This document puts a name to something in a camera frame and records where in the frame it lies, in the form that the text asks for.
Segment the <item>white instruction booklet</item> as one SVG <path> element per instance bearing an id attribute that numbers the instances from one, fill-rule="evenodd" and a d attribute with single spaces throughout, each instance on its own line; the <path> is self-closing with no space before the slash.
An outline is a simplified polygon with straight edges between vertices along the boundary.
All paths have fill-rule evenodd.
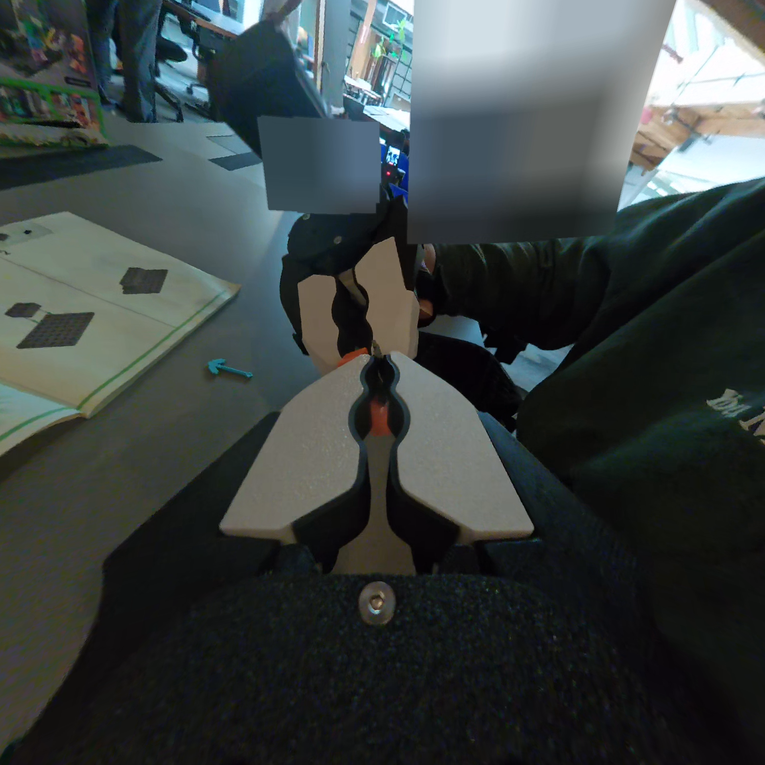
<path id="1" fill-rule="evenodd" d="M 1 239 L 1 454 L 93 416 L 241 289 L 68 212 Z"/>

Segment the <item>green toy brick box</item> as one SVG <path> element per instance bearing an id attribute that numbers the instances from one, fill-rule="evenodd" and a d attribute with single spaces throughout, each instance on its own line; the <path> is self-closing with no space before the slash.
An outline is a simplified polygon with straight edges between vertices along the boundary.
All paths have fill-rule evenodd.
<path id="1" fill-rule="evenodd" d="M 85 2 L 1 2 L 1 144 L 108 146 Z"/>

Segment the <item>black office chair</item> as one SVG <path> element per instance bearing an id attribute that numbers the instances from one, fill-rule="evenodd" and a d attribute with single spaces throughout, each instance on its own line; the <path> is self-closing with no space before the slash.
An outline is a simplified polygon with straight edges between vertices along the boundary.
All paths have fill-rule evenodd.
<path id="1" fill-rule="evenodd" d="M 162 6 L 161 24 L 164 23 L 167 14 L 177 18 L 180 31 L 192 44 L 190 52 L 196 60 L 196 79 L 186 85 L 187 98 L 183 102 L 184 106 L 207 120 L 220 122 L 213 97 L 209 94 L 206 101 L 199 100 L 194 90 L 210 92 L 206 83 L 208 66 L 235 35 L 229 34 L 225 28 L 216 24 L 214 18 L 201 12 L 193 2 L 163 1 Z"/>

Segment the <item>person's right hand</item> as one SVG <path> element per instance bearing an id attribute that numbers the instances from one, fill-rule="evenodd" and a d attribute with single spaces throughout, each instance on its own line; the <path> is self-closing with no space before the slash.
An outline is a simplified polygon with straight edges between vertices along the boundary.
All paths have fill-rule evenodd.
<path id="1" fill-rule="evenodd" d="M 436 252 L 433 244 L 418 245 L 415 294 L 418 300 L 418 327 L 425 328 L 437 317 Z"/>

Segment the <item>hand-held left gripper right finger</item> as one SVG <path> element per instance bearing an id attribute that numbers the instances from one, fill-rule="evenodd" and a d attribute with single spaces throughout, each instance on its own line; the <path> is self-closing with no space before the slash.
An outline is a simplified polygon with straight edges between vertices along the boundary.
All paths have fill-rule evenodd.
<path id="1" fill-rule="evenodd" d="M 534 525 L 475 406 L 407 356 L 394 370 L 402 416 L 388 470 L 388 523 L 404 541 L 530 538 Z"/>

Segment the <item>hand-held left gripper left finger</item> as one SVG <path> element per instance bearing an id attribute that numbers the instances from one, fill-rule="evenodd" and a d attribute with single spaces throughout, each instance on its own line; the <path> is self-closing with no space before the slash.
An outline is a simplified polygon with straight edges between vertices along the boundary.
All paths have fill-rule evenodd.
<path id="1" fill-rule="evenodd" d="M 353 487 L 361 448 L 350 413 L 370 359 L 352 358 L 282 408 L 220 522 L 222 533 L 295 539 L 297 521 Z"/>

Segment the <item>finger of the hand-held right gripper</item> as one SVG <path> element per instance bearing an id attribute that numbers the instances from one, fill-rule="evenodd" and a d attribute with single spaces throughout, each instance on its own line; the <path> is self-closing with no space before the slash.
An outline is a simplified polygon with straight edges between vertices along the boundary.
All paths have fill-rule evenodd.
<path id="1" fill-rule="evenodd" d="M 316 367 L 337 367 L 339 329 L 332 306 L 337 296 L 337 282 L 328 275 L 311 275 L 298 283 L 301 339 Z"/>
<path id="2" fill-rule="evenodd" d="M 396 242 L 376 243 L 357 263 L 356 282 L 367 296 L 366 321 L 383 355 L 414 359 L 418 349 L 419 303 L 406 287 Z"/>

